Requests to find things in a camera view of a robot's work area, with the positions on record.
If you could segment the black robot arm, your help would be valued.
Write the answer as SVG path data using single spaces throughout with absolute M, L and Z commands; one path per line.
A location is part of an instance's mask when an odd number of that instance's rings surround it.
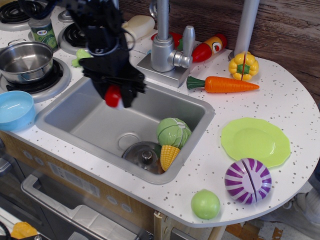
M 129 108 L 138 93 L 145 92 L 144 74 L 130 63 L 122 12 L 111 0 L 49 0 L 40 13 L 31 13 L 25 0 L 18 3 L 35 20 L 48 17 L 57 5 L 67 9 L 84 33 L 91 55 L 79 61 L 83 75 L 91 79 L 108 106 L 116 108 L 121 103 Z

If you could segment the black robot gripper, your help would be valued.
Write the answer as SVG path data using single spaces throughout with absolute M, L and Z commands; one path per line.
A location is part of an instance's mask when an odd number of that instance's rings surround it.
M 83 74 L 103 100 L 110 85 L 119 86 L 124 108 L 130 108 L 137 94 L 145 92 L 146 84 L 144 75 L 130 63 L 127 41 L 89 39 L 86 47 L 91 58 L 79 61 Z

